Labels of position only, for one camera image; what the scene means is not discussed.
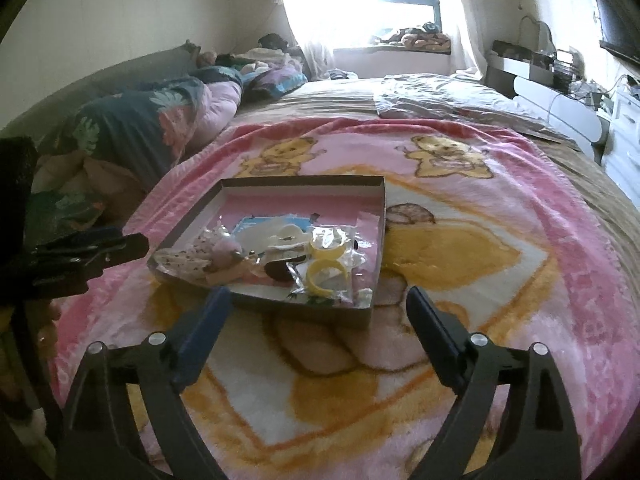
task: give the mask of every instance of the window sill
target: window sill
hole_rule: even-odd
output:
[[[381,50],[386,50],[389,52],[420,52],[422,54],[443,54],[444,56],[451,55],[451,49],[447,50],[425,50],[423,48],[407,48],[405,46],[397,46],[397,45],[365,45],[365,46],[349,46],[345,48],[334,48],[334,53],[345,53],[345,54],[355,54],[357,52],[361,52],[363,54],[367,54],[370,52],[378,52]]]

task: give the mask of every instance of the pink blanket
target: pink blanket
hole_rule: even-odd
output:
[[[233,313],[206,372],[183,395],[229,477],[406,478],[452,402],[406,320],[411,284],[498,344],[551,348],[587,476],[639,400],[638,319],[597,219],[519,134],[439,120],[240,126],[224,145],[169,172],[127,231],[155,246],[220,178],[320,173],[386,177],[388,231],[372,324],[356,332]],[[60,396],[90,342],[136,344],[171,325],[189,301],[156,283],[146,260],[93,280],[63,305]],[[488,455],[505,396],[498,391],[470,468]]]

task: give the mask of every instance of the white drawer cabinet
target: white drawer cabinet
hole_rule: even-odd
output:
[[[640,102],[616,93],[602,167],[640,208]]]

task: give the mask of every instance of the window pane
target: window pane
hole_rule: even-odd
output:
[[[376,23],[379,29],[418,27],[434,21],[431,6],[378,2]]]

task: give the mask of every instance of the gray headboard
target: gray headboard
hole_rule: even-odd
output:
[[[0,132],[0,137],[31,137],[37,143],[59,128],[79,107],[94,99],[135,88],[140,83],[180,77],[196,69],[200,47],[184,45],[137,57],[95,72],[34,104]]]

